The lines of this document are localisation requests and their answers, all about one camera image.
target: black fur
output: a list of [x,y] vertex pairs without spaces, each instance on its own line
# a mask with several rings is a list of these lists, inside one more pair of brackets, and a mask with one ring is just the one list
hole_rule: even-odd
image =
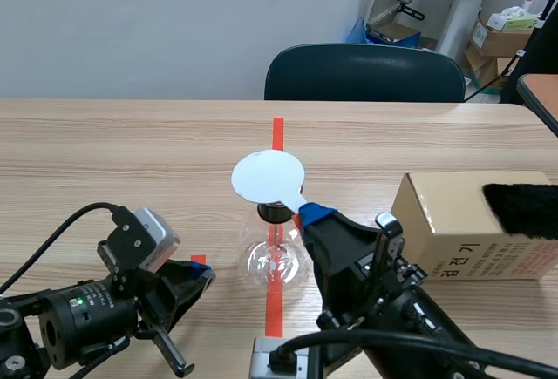
[[492,184],[482,191],[506,233],[558,240],[558,186]]

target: white paper disk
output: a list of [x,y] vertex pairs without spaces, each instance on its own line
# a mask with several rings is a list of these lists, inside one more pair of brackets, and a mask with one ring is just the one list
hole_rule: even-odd
[[300,194],[304,167],[284,151],[264,150],[243,158],[233,170],[233,188],[254,203],[281,202],[293,212],[306,203]]

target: glass flask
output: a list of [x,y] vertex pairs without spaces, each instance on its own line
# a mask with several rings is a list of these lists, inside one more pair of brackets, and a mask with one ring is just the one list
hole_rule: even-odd
[[240,233],[238,260],[248,284],[265,288],[280,282],[289,289],[308,277],[311,258],[291,217],[282,204],[259,204],[248,215]]

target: cardboard boxes stack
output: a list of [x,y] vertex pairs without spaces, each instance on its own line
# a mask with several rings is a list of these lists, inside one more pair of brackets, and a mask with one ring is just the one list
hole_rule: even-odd
[[[518,31],[498,31],[487,23],[489,19],[479,17],[473,27],[469,46],[462,65],[463,72],[478,90],[503,72],[518,50],[525,48],[532,28]],[[507,78],[488,86],[486,94],[500,94]]]

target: black office chair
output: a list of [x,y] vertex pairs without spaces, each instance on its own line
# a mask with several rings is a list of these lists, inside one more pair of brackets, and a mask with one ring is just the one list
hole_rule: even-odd
[[463,73],[445,55],[385,45],[301,45],[281,52],[266,100],[460,103]]

